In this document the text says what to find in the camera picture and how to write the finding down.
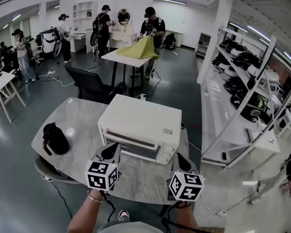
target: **chair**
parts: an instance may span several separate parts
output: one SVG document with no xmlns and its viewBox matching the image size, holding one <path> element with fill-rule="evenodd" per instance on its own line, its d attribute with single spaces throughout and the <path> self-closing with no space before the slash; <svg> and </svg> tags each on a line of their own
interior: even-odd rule
<svg viewBox="0 0 291 233">
<path fill-rule="evenodd" d="M 123 94 L 126 89 L 124 82 L 112 87 L 103 84 L 96 73 L 73 68 L 68 64 L 65 68 L 79 88 L 79 99 L 109 104 L 116 94 Z"/>
<path fill-rule="evenodd" d="M 40 64 L 40 60 L 44 60 L 40 58 L 40 54 L 43 53 L 41 50 L 42 46 L 38 46 L 35 40 L 32 40 L 29 42 L 31 45 L 31 50 L 32 50 L 32 59 L 35 60 L 36 63 Z"/>
<path fill-rule="evenodd" d="M 45 178 L 61 181 L 64 183 L 80 184 L 80 182 L 70 178 L 69 176 L 61 174 L 55 167 L 44 160 L 41 156 L 36 158 L 34 161 L 34 166 L 41 175 L 45 176 Z"/>
</svg>

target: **marble table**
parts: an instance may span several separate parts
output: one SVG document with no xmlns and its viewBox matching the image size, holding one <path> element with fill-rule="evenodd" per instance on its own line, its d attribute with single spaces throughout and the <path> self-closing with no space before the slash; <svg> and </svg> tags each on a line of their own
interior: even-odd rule
<svg viewBox="0 0 291 233">
<path fill-rule="evenodd" d="M 41 126 L 32 141 L 33 149 L 61 172 L 86 185 L 85 166 L 87 160 L 92 159 L 96 150 L 102 146 L 97 122 L 107 106 L 98 102 L 68 98 Z M 69 141 L 70 150 L 64 155 L 49 156 L 42 148 L 43 128 L 52 122 L 62 129 Z M 189 155 L 186 129 L 181 130 L 177 152 Z M 167 200 L 166 183 L 166 180 L 171 178 L 172 160 L 167 165 L 161 165 L 121 154 L 119 166 L 122 176 L 110 194 L 138 202 L 174 204 L 174 201 Z"/>
</svg>

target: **toaster oven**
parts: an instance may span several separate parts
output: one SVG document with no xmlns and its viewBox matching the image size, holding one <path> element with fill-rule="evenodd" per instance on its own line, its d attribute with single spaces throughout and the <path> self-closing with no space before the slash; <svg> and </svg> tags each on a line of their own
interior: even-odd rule
<svg viewBox="0 0 291 233">
<path fill-rule="evenodd" d="M 180 142 L 181 110 L 117 94 L 98 121 L 103 145 L 121 144 L 121 152 L 167 164 Z"/>
</svg>

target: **white pants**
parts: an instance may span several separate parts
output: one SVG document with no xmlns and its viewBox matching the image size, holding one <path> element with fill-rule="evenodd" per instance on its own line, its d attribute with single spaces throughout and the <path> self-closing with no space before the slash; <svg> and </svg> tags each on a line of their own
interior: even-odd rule
<svg viewBox="0 0 291 233">
<path fill-rule="evenodd" d="M 251 199 L 261 199 L 262 195 L 269 192 L 273 188 L 278 187 L 287 178 L 287 166 L 285 166 L 276 176 L 261 180 L 260 184 L 265 186 L 257 195 L 252 196 Z"/>
</svg>

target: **man in black t-shirt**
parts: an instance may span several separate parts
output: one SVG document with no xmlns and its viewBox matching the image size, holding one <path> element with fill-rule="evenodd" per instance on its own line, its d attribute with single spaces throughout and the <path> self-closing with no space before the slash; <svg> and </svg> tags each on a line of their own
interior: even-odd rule
<svg viewBox="0 0 291 233">
<path fill-rule="evenodd" d="M 97 16 L 99 25 L 102 25 L 102 29 L 99 31 L 98 36 L 98 51 L 99 56 L 106 54 L 106 48 L 109 40 L 109 27 L 114 26 L 115 22 L 111 22 L 110 16 L 107 14 L 110 11 L 108 5 L 104 5 L 101 9 L 101 13 Z"/>
<path fill-rule="evenodd" d="M 143 22 L 140 34 L 138 38 L 141 38 L 145 33 L 146 35 L 154 37 L 154 52 L 159 54 L 160 46 L 162 44 L 162 37 L 166 33 L 165 22 L 156 16 L 155 9 L 153 7 L 148 7 L 145 10 L 145 17 L 147 19 Z M 152 58 L 149 60 L 149 64 L 145 70 L 145 79 L 150 79 L 150 74 L 153 68 L 155 60 Z M 140 75 L 140 69 L 136 69 L 135 76 Z"/>
</svg>

